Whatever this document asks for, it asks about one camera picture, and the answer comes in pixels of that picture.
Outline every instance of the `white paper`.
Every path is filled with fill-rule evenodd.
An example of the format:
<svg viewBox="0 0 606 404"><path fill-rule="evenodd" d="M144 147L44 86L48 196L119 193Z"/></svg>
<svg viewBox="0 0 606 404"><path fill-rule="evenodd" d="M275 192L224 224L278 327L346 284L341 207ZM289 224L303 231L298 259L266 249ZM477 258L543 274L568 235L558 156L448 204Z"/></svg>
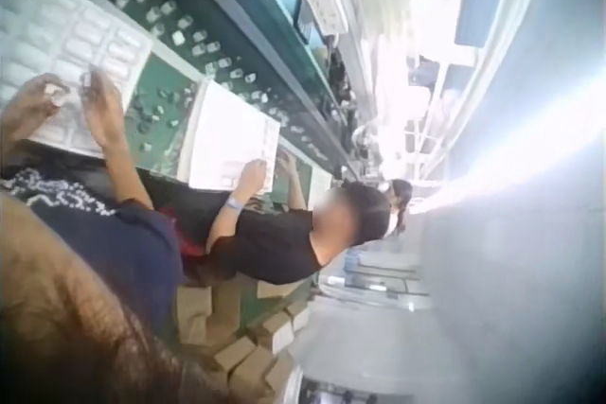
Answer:
<svg viewBox="0 0 606 404"><path fill-rule="evenodd" d="M216 82L206 88L198 119L189 186L231 191L250 161L267 162L261 193L272 191L280 125Z"/></svg>

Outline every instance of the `black t-shirt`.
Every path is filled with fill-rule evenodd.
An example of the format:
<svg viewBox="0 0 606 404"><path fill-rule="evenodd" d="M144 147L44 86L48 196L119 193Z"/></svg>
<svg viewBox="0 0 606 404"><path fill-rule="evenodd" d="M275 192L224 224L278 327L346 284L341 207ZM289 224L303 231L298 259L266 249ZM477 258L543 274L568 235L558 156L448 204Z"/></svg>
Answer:
<svg viewBox="0 0 606 404"><path fill-rule="evenodd" d="M227 200L226 193L208 195L195 213L197 242L205 242L210 227ZM236 234L221 237L206 252L206 262L273 284L305 279L322 269L312 244L312 212L258 213L242 210Z"/></svg>

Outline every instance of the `wristband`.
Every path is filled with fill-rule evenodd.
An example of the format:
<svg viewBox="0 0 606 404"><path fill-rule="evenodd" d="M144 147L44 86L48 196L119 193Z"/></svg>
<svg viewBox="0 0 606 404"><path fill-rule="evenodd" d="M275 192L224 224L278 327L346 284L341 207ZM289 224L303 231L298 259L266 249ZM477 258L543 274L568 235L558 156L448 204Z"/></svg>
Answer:
<svg viewBox="0 0 606 404"><path fill-rule="evenodd" d="M229 198L227 199L227 202L225 203L225 206L227 206L233 210L236 210L238 213L240 213L244 209L244 204L236 201L236 199L233 196L229 196Z"/></svg>

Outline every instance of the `hair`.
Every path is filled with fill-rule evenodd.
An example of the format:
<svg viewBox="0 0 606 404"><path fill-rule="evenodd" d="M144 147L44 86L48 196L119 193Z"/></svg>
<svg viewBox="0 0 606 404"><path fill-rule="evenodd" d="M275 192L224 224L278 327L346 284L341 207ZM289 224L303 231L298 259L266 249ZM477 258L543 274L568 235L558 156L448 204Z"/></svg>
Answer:
<svg viewBox="0 0 606 404"><path fill-rule="evenodd" d="M341 186L358 215L358 230L351 246L383 238L389 228L389 200L377 188L359 182Z"/></svg>
<svg viewBox="0 0 606 404"><path fill-rule="evenodd" d="M413 186L410 182L396 179L391 181L391 187L396 197L400 200L400 203L398 204L398 223L396 224L396 230L397 232L402 232L405 229L404 214L406 213L406 207L413 198Z"/></svg>
<svg viewBox="0 0 606 404"><path fill-rule="evenodd" d="M122 336L87 330L62 278L58 302L29 301L0 310L3 403L235 403L195 363L176 359L127 309ZM102 326L103 314L98 314ZM37 331L36 327L45 327Z"/></svg>

